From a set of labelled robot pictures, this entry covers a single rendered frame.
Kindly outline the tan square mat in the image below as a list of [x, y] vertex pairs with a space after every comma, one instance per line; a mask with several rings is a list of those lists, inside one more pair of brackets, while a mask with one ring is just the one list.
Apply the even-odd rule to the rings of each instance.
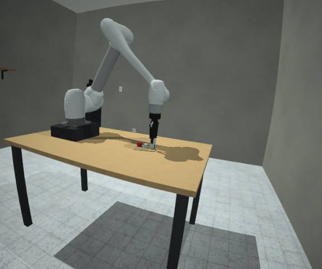
[[141, 151], [150, 151], [150, 152], [155, 152], [155, 150], [156, 150], [156, 148], [157, 148], [157, 146], [156, 146], [154, 149], [151, 149], [151, 148], [150, 148], [150, 145], [148, 145], [148, 148], [144, 148], [143, 146], [144, 146], [143, 144], [142, 144], [142, 146], [141, 146], [141, 147], [136, 146], [136, 147], [134, 148], [134, 150], [141, 150]]

